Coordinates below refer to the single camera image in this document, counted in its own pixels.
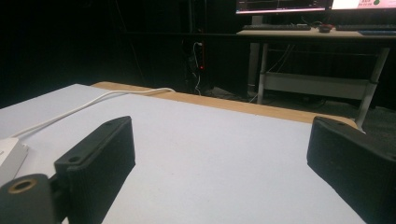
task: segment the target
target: metal bar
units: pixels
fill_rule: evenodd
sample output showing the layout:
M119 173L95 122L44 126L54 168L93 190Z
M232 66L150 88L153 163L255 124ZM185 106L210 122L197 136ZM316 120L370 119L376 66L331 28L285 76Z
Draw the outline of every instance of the metal bar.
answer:
M388 58L388 54L389 54L389 48L382 48L380 50L378 58L376 59L375 68L371 75L370 83L367 85L364 96L361 101L361 106L359 108L359 115L355 120L360 130L362 130L361 126L363 125L364 119L366 118L367 111L370 107L370 103L373 100L376 85L378 83L379 76L381 75L382 68L384 67L384 64Z
M262 97L264 95L264 82L265 82L265 73L267 69L267 57L268 57L268 44L264 44L262 46L262 70L260 71L260 79L259 79L259 92L257 94L257 104L262 104Z
M253 16L251 24L262 24L262 16ZM247 92L254 92L256 85L257 67L259 66L260 44L250 43L250 55L247 73Z
M361 100L368 84L366 79L266 73L264 88Z

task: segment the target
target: monitor screen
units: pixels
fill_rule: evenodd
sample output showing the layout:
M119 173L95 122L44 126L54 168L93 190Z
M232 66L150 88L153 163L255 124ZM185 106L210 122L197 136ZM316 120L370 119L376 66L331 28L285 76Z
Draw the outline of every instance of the monitor screen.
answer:
M327 6L328 0L236 0L236 14L322 11Z
M396 8L396 0L332 0L331 9Z

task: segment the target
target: desk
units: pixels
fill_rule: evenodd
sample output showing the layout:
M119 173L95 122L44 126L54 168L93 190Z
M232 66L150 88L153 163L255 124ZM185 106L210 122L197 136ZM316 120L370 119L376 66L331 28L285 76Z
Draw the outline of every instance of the desk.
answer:
M376 45L375 42L380 42L381 45L378 45L380 47L380 51L377 55L375 69L369 80L312 77L267 72L268 43L263 45L258 104L262 103L264 89L358 99L361 100L359 114L356 117L356 123L359 129L361 129L368 108L373 99L377 82L389 54L389 46L394 45L396 42L395 35L372 36L361 35L358 32L337 32L334 30L331 30L328 34L323 34L317 29L312 29L310 31L241 31L238 35L256 36L262 37L263 39L279 36L284 41L289 39L290 43L296 41L304 41L307 43L318 43L320 41L324 43L330 41L335 44L337 44L337 42L339 44L345 44L356 41L355 44Z
M1 109L0 138L104 92L72 85ZM53 175L56 159L121 116L133 119L136 167L104 223L363 223L306 164L311 124L157 97L108 97L22 136L18 176Z

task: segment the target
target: white desk frame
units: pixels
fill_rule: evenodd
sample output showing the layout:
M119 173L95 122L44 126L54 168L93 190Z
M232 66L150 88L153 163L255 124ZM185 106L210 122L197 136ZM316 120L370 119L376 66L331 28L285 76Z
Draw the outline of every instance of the white desk frame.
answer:
M372 38L363 36L357 32L337 32L331 31L329 34L319 33L317 29L311 31L242 31L239 35L262 35L262 36L292 36L292 37L344 37L344 38ZM381 38L392 38L396 36L381 36ZM382 68L387 60L389 48L381 48L377 55L375 69L370 80L350 79L336 77L312 77L305 75L283 74L267 72L268 43L262 47L262 64L259 80L259 92L257 104L262 103L264 89L277 91L293 91L299 93L326 95L347 99L361 100L359 114L355 119L359 129L367 115L368 108L372 102L375 89L382 72Z

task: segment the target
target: white power strip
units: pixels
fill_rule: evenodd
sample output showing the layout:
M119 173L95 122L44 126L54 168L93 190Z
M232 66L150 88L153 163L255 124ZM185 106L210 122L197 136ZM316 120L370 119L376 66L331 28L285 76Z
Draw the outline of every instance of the white power strip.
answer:
M28 148L18 138L0 140L0 187L15 177L27 156Z

